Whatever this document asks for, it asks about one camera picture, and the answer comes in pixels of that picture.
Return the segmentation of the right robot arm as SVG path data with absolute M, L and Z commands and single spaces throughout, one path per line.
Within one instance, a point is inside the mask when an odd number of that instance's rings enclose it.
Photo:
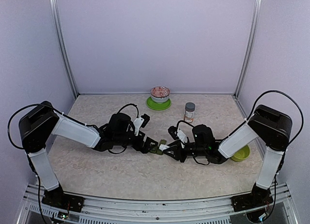
M 159 149 L 179 162 L 191 156 L 194 159 L 205 157 L 209 163 L 222 164 L 247 144 L 261 139 L 266 145 L 266 152 L 253 186 L 255 190 L 248 195 L 248 203 L 257 207 L 266 199 L 266 191 L 281 170 L 287 148 L 296 139 L 291 136 L 292 126 L 290 116 L 255 102 L 248 117 L 224 139 L 215 139 L 212 130 L 201 124 L 192 127 L 194 141 L 190 142 L 178 126 L 171 126 L 169 134 L 174 142 L 160 144 Z

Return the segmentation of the small white pill bottle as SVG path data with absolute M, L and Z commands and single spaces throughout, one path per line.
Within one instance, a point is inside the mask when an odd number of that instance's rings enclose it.
M 166 144 L 160 144 L 160 146 L 158 148 L 160 151 L 164 152 L 165 150 L 169 149 L 170 146 L 168 146 Z

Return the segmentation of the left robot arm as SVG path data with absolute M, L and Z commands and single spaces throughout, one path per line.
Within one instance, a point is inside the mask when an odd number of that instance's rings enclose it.
M 129 147 L 142 154 L 149 153 L 158 145 L 142 131 L 150 116 L 141 114 L 137 105 L 136 117 L 123 112 L 128 105 L 113 113 L 101 126 L 79 121 L 45 100 L 21 107 L 13 112 L 6 122 L 7 139 L 12 147 L 24 151 L 32 171 L 40 178 L 48 197 L 56 206 L 68 202 L 66 193 L 60 190 L 61 182 L 47 155 L 46 143 L 51 136 L 80 144 L 95 152 L 113 155 L 125 152 Z M 122 150 L 114 152 L 114 147 Z

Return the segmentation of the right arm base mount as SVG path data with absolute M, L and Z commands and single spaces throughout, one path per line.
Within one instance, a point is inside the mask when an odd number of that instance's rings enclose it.
M 253 185 L 251 192 L 231 198 L 234 212 L 257 208 L 274 202 L 270 189 L 262 189 Z

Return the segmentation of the amber bottle grey cap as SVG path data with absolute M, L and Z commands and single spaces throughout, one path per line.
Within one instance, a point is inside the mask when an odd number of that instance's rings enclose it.
M 188 123 L 192 123 L 194 119 L 194 113 L 195 113 L 195 104 L 192 102 L 188 102 L 185 105 L 185 114 L 184 114 L 184 121 Z

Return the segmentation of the front aluminium rail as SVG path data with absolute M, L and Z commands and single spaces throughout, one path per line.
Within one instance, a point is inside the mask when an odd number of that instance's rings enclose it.
M 28 185 L 22 200 L 22 208 L 17 216 L 16 224 L 26 224 L 31 213 L 39 214 L 37 185 Z M 267 220 L 271 223 L 301 224 L 293 199 L 286 184 L 278 184 L 276 188 L 276 206 Z M 69 211 L 65 220 L 57 218 L 63 209 L 52 208 L 42 204 L 42 212 L 46 217 L 55 218 L 55 222 L 64 224 L 229 224 L 234 215 L 246 214 L 256 209 L 233 210 L 231 197 L 233 195 L 217 196 L 186 200 L 129 200 L 106 198 L 67 192 L 70 195 L 84 197 L 81 212 Z

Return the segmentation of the green plate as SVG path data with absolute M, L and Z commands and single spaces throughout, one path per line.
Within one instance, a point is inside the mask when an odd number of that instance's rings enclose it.
M 146 100 L 146 105 L 147 107 L 149 107 L 150 109 L 152 110 L 155 110 L 155 111 L 163 111 L 163 110 L 166 110 L 168 109 L 170 106 L 171 106 L 171 100 L 168 99 L 166 102 L 164 103 L 156 103 L 152 100 L 151 97 L 149 97 L 147 100 Z

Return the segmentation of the red patterned white bowl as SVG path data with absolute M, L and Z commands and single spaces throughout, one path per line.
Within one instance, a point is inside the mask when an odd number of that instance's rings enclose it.
M 156 86 L 150 90 L 150 95 L 155 103 L 165 103 L 170 98 L 170 89 L 165 86 Z

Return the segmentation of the lime green bowl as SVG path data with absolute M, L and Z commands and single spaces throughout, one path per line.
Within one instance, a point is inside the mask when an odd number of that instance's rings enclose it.
M 250 156 L 250 147 L 248 145 L 244 146 L 238 150 L 231 159 L 235 162 L 242 162 Z

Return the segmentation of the aluminium frame post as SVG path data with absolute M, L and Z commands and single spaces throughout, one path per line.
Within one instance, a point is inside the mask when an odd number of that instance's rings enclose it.
M 65 46 L 65 40 L 63 37 L 63 33 L 62 33 L 61 19 L 60 19 L 60 14 L 59 14 L 59 9 L 58 9 L 58 3 L 57 3 L 57 0 L 49 0 L 49 2 L 50 2 L 51 12 L 52 12 L 54 25 L 56 29 L 58 44 L 59 44 L 60 52 L 62 56 L 62 61 L 64 64 L 65 73 L 67 75 L 73 97 L 74 99 L 77 99 L 77 97 L 79 96 L 79 92 L 78 92 L 77 85 L 74 79 L 74 75 L 73 75 L 73 72 L 70 66 L 70 62 L 69 62 L 69 58 L 68 58 L 68 54 L 67 54 L 67 50 Z
M 247 47 L 244 55 L 244 59 L 242 62 L 242 67 L 241 67 L 241 72 L 239 75 L 239 79 L 236 85 L 236 89 L 234 92 L 234 97 L 238 99 L 241 94 L 241 90 L 243 87 L 243 84 L 245 82 L 246 78 L 246 73 L 248 71 L 248 65 L 251 59 L 251 54 L 255 42 L 255 36 L 256 36 L 256 31 L 259 23 L 259 16 L 260 16 L 260 11 L 261 11 L 261 5 L 262 5 L 262 0 L 255 0 L 254 2 L 254 8 L 253 8 L 253 15 L 251 19 L 251 25 L 250 25 L 250 32 L 249 32 L 249 37 L 248 37 L 248 42 L 247 42 Z

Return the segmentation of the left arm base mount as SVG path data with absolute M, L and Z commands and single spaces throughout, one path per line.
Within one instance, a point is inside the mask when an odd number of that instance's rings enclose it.
M 80 213 L 84 204 L 84 197 L 64 192 L 45 191 L 42 203 L 54 208 Z

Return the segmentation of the right aluminium frame post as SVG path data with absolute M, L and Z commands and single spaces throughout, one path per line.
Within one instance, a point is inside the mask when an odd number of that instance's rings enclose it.
M 238 99 L 241 94 L 241 90 L 243 87 L 243 84 L 245 82 L 246 78 L 246 73 L 248 71 L 248 65 L 251 59 L 251 54 L 255 42 L 255 36 L 256 36 L 256 31 L 259 23 L 259 16 L 260 16 L 260 11 L 261 11 L 261 5 L 262 5 L 262 0 L 255 0 L 254 2 L 254 8 L 253 8 L 253 15 L 251 19 L 251 25 L 250 25 L 250 32 L 249 32 L 249 37 L 248 37 L 248 42 L 247 42 L 247 47 L 244 55 L 244 59 L 242 62 L 242 67 L 241 67 L 241 72 L 239 75 L 239 79 L 236 85 L 236 89 L 234 92 L 234 97 Z

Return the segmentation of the left aluminium frame post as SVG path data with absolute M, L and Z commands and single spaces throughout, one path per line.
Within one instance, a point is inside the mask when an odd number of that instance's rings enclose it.
M 77 97 L 79 96 L 79 92 L 78 92 L 77 85 L 74 79 L 74 75 L 73 75 L 73 72 L 70 66 L 70 62 L 69 62 L 69 58 L 68 58 L 68 54 L 67 54 L 67 50 L 65 46 L 65 40 L 63 37 L 63 33 L 62 33 L 61 19 L 60 19 L 60 14 L 59 14 L 59 9 L 58 9 L 58 3 L 57 3 L 57 0 L 49 0 L 49 2 L 50 2 L 51 12 L 52 12 L 54 25 L 56 29 L 58 44 L 59 44 L 60 52 L 62 56 L 62 61 L 64 64 L 65 73 L 67 75 L 73 97 L 74 99 L 77 99 Z

